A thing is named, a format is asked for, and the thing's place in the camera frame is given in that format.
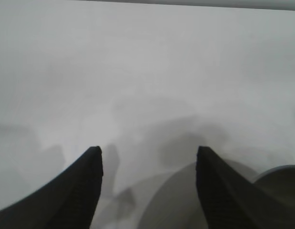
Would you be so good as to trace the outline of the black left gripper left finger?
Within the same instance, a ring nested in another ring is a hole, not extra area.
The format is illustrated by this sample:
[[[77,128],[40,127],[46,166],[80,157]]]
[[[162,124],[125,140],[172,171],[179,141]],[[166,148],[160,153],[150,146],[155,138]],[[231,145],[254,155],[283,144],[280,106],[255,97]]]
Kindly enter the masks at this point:
[[[102,150],[92,146],[49,183],[1,209],[0,229],[88,229],[102,180]]]

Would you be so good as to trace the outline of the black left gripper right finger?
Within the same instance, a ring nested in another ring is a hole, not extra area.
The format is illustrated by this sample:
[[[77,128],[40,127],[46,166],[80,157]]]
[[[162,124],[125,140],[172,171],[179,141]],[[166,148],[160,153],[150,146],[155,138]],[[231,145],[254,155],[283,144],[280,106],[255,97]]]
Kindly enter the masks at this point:
[[[196,187],[210,229],[295,229],[295,165],[272,168],[250,182],[200,146]]]

